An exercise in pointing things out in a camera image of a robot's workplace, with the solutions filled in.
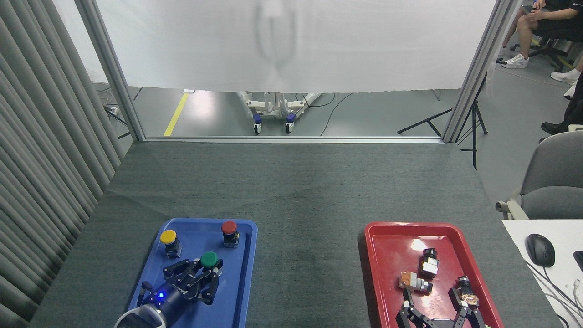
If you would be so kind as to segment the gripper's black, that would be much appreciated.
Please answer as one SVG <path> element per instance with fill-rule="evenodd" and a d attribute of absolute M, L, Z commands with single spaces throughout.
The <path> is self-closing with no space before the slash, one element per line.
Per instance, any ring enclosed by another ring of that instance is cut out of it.
<path fill-rule="evenodd" d="M 466 321 L 470 322 L 471 328 L 485 328 L 482 313 L 480 312 L 479 298 L 462 291 L 461 288 L 451 288 L 449 290 L 450 300 L 457 311 L 453 320 L 429 320 L 414 306 L 414 301 L 409 288 L 402 290 L 404 302 L 395 320 L 398 328 L 410 328 L 414 324 L 415 328 L 462 328 Z"/>
<path fill-rule="evenodd" d="M 199 299 L 206 305 L 212 305 L 222 272 L 223 260 L 217 260 L 212 266 L 202 266 L 200 259 L 184 259 L 166 266 L 166 284 L 153 293 L 153 306 L 162 315 L 166 326 L 173 326 Z M 191 286 L 181 289 L 173 284 Z"/>

